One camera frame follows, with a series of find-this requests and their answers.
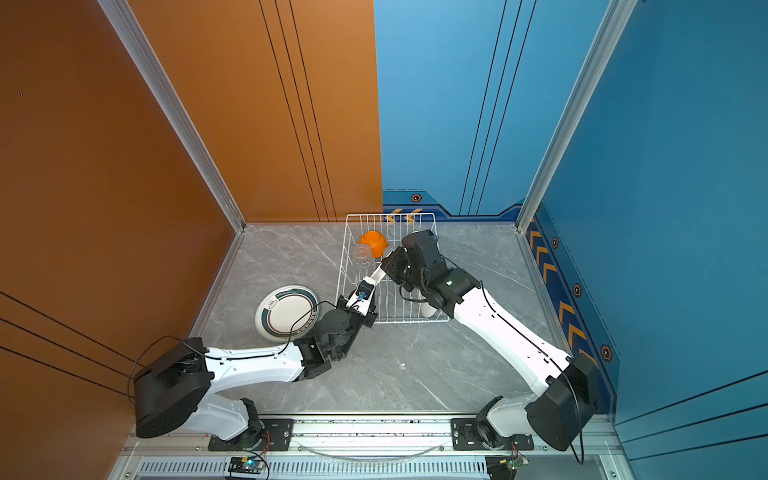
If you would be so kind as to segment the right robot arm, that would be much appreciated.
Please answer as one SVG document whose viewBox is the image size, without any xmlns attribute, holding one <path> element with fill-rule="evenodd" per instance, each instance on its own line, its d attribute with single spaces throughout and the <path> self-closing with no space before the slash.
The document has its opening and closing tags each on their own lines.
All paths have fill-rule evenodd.
<svg viewBox="0 0 768 480">
<path fill-rule="evenodd" d="M 385 256 L 381 270 L 399 287 L 418 290 L 421 302 L 469 328 L 526 381 L 526 397 L 497 396 L 475 417 L 485 447 L 501 449 L 515 435 L 536 435 L 566 451 L 581 439 L 597 411 L 600 374 L 585 354 L 545 341 L 507 312 L 484 284 L 450 265 L 430 230 L 411 233 Z"/>
</svg>

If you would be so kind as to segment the left circuit board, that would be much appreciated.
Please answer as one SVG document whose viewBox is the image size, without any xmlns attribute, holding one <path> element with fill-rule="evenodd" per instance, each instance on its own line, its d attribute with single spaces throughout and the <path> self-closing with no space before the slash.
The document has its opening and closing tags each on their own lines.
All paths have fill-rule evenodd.
<svg viewBox="0 0 768 480">
<path fill-rule="evenodd" d="M 227 467 L 231 479 L 267 479 L 267 464 L 256 456 L 233 456 Z"/>
</svg>

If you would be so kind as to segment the circuit board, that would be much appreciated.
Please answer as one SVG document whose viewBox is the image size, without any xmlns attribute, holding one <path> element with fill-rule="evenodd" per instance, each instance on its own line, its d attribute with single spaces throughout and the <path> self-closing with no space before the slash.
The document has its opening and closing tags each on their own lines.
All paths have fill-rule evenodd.
<svg viewBox="0 0 768 480">
<path fill-rule="evenodd" d="M 256 456 L 233 456 L 227 467 L 231 479 L 267 479 L 267 464 Z"/>
<path fill-rule="evenodd" d="M 527 466 L 525 456 L 486 456 L 486 472 L 490 480 L 515 480 L 521 467 Z"/>
</svg>

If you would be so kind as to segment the green rimmed white plate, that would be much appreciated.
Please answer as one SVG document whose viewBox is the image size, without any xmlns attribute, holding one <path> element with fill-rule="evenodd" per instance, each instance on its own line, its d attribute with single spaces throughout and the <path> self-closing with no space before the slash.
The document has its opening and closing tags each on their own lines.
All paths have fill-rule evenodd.
<svg viewBox="0 0 768 480">
<path fill-rule="evenodd" d="M 308 287 L 287 285 L 268 294 L 254 314 L 257 333 L 273 343 L 300 338 L 318 319 L 320 300 Z"/>
</svg>

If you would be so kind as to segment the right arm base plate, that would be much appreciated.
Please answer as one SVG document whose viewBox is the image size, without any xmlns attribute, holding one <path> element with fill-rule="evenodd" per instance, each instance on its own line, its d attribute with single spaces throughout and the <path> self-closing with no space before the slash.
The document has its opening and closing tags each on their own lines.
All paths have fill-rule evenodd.
<svg viewBox="0 0 768 480">
<path fill-rule="evenodd" d="M 533 437 L 526 434 L 515 434 L 502 437 L 497 434 L 487 422 L 479 422 L 476 418 L 452 418 L 450 420 L 451 439 L 456 451 L 474 450 L 505 450 L 533 451 Z"/>
</svg>

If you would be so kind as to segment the clear glass cup left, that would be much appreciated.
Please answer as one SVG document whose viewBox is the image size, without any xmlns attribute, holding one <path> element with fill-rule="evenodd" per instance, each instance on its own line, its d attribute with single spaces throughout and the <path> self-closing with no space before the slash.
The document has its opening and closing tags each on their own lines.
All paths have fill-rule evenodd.
<svg viewBox="0 0 768 480">
<path fill-rule="evenodd" d="M 352 250 L 352 258 L 358 265 L 369 265 L 375 262 L 372 248 L 367 244 L 358 244 Z"/>
</svg>

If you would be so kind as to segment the pinkish white plate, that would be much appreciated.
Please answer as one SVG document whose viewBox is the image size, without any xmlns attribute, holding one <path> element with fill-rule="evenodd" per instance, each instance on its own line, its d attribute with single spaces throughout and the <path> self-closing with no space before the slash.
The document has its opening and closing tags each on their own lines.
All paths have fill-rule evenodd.
<svg viewBox="0 0 768 480">
<path fill-rule="evenodd" d="M 424 301 L 420 303 L 419 312 L 421 318 L 432 318 L 438 313 L 438 309 Z"/>
</svg>

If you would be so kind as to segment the orange bowl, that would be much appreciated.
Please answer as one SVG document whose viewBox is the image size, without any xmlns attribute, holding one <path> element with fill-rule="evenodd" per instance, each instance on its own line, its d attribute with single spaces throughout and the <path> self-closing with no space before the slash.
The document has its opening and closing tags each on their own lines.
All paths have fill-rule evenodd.
<svg viewBox="0 0 768 480">
<path fill-rule="evenodd" d="M 370 230 L 364 233 L 360 237 L 358 244 L 366 247 L 371 256 L 375 259 L 383 257 L 386 250 L 389 248 L 387 238 L 381 232 L 376 230 Z"/>
</svg>

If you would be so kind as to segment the aluminium front rail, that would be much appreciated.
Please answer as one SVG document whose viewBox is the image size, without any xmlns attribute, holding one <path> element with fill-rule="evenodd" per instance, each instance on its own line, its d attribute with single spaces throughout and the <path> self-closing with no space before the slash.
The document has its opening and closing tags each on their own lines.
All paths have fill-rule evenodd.
<svg viewBox="0 0 768 480">
<path fill-rule="evenodd" d="M 176 432 L 158 438 L 130 435 L 109 474 L 112 479 L 231 479 L 233 456 L 256 456 L 267 479 L 489 479 L 486 456 L 525 456 L 516 479 L 631 479 L 634 474 L 610 422 L 591 420 L 566 451 L 531 435 L 533 451 L 456 451 L 458 413 L 275 414 L 295 425 L 286 452 L 212 452 L 211 436 Z"/>
</svg>

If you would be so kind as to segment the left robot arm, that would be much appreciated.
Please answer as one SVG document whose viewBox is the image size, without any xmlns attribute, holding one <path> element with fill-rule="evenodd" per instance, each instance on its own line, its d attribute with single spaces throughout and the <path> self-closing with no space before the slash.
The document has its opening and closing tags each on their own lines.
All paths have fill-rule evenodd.
<svg viewBox="0 0 768 480">
<path fill-rule="evenodd" d="M 132 379 L 135 433 L 155 438 L 178 429 L 210 434 L 236 445 L 259 439 L 263 426 L 252 400 L 223 392 L 261 383 L 314 379 L 344 359 L 362 327 L 378 313 L 374 291 L 341 297 L 304 336 L 271 348 L 208 348 L 190 337 L 156 358 Z"/>
</svg>

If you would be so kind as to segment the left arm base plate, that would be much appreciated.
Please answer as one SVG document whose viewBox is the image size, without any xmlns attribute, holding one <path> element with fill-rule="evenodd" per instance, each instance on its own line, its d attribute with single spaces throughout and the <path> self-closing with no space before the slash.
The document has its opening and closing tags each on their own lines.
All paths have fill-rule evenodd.
<svg viewBox="0 0 768 480">
<path fill-rule="evenodd" d="M 231 440 L 213 435 L 207 449 L 212 452 L 286 452 L 289 450 L 295 422 L 291 418 L 273 418 L 261 421 L 261 429 L 247 429 Z"/>
</svg>

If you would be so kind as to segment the right circuit board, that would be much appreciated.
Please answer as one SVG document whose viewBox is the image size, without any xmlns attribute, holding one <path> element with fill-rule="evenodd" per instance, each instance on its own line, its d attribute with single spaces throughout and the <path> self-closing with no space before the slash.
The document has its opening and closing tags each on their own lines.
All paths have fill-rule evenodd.
<svg viewBox="0 0 768 480">
<path fill-rule="evenodd" d="M 490 480 L 515 480 L 521 467 L 527 466 L 525 456 L 486 456 L 486 472 Z"/>
</svg>

